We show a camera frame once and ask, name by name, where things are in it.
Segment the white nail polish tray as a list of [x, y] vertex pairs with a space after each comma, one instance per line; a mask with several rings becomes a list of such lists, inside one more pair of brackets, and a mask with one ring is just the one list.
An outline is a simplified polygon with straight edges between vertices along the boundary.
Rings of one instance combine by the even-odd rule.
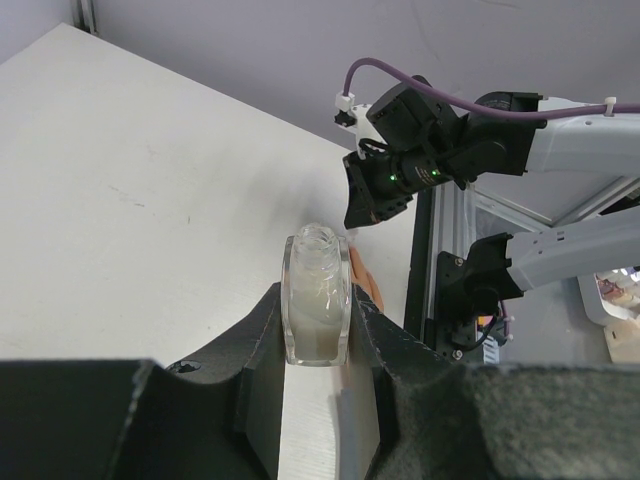
[[578, 284], [586, 316], [594, 324], [605, 327], [619, 321], [639, 319], [638, 313], [603, 296], [595, 274], [580, 276]]

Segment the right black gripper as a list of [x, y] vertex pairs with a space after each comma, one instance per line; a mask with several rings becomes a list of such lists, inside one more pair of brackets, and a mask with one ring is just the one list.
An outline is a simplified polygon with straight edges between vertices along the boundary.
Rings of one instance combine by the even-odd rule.
[[400, 174], [388, 156], [361, 158], [356, 151], [343, 158], [348, 182], [346, 228], [364, 228], [387, 221], [407, 209], [413, 195], [403, 189]]

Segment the left aluminium frame post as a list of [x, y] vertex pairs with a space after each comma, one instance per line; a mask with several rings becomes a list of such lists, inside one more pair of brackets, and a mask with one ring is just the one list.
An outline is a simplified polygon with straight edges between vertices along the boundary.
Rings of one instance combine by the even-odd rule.
[[98, 22], [94, 0], [71, 0], [73, 25], [91, 35], [98, 36]]

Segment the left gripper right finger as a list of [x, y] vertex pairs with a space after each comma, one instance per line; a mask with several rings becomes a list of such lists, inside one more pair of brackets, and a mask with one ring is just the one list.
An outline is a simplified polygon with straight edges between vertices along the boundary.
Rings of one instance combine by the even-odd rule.
[[450, 361], [352, 291], [350, 376], [368, 479], [635, 479], [635, 365]]

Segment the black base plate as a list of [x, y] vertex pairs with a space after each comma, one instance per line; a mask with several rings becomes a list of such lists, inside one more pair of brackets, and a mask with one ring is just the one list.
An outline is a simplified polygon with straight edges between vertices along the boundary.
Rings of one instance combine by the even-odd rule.
[[497, 364], [498, 342], [474, 314], [463, 277], [475, 236], [475, 198], [445, 184], [417, 195], [404, 329], [442, 357]]

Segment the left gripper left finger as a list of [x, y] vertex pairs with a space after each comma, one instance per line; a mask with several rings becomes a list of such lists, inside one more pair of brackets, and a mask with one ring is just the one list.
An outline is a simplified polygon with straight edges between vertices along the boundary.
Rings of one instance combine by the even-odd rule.
[[285, 349], [281, 287], [168, 367], [152, 360], [1, 365], [5, 479], [274, 479]]

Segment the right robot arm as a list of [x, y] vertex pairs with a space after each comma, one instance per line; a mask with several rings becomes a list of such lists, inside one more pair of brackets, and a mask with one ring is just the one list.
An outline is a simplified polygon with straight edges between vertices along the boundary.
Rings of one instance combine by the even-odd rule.
[[[391, 219], [412, 197], [442, 185], [470, 187], [483, 176], [553, 173], [552, 198], [569, 193], [571, 174], [639, 176], [639, 109], [608, 99], [580, 104], [536, 93], [492, 92], [456, 102], [414, 76], [377, 102], [335, 100], [336, 123], [355, 149], [344, 160], [349, 229]], [[465, 312], [569, 277], [639, 261], [639, 211], [631, 208], [538, 233], [474, 242], [442, 300]]]

